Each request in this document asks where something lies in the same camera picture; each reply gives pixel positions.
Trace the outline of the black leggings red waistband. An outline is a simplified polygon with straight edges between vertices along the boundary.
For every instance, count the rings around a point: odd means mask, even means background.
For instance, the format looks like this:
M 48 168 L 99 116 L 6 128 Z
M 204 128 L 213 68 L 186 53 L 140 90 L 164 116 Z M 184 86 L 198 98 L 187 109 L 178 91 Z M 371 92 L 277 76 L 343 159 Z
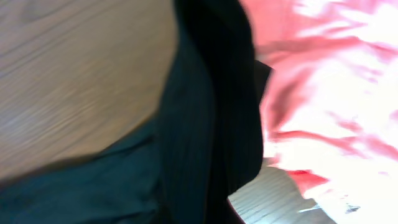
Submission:
M 262 166 L 251 29 L 237 0 L 175 1 L 178 49 L 153 117 L 100 154 L 1 190 L 2 224 L 241 223 Z

